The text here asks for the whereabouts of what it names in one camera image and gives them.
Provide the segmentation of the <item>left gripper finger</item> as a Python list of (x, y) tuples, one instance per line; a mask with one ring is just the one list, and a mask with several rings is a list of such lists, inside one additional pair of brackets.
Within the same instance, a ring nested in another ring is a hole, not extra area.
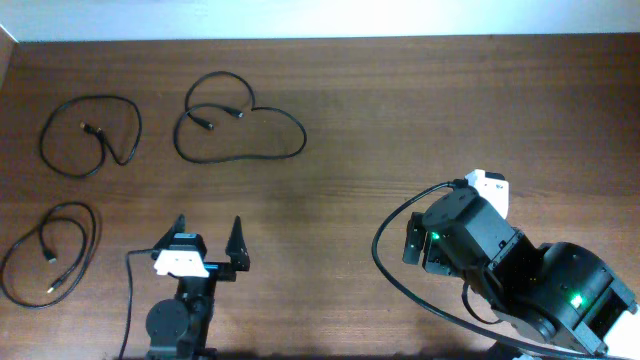
[(250, 269), (250, 257), (244, 241), (242, 223), (239, 216), (234, 219), (225, 253), (235, 271), (248, 271)]
[(183, 214), (180, 214), (169, 230), (160, 238), (160, 240), (153, 246), (153, 250), (168, 249), (171, 245), (174, 237), (178, 233), (184, 233), (186, 228), (186, 218)]

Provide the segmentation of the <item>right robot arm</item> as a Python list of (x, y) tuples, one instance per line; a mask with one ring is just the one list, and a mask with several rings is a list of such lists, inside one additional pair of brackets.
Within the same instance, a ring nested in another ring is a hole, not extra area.
[(586, 355), (610, 354), (606, 337), (638, 311), (599, 256), (568, 242), (534, 246), (472, 187), (412, 213), (403, 260), (462, 279), (521, 336)]

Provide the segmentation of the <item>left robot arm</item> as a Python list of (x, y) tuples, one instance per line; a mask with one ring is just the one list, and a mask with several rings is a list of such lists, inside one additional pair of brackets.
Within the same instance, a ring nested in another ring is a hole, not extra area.
[(186, 231), (179, 216), (151, 250), (159, 276), (177, 280), (176, 293), (156, 303), (146, 318), (150, 337), (148, 359), (216, 359), (217, 350), (207, 346), (219, 282), (234, 282), (239, 272), (250, 269), (241, 218), (236, 217), (227, 241), (226, 262), (207, 262), (204, 239)]

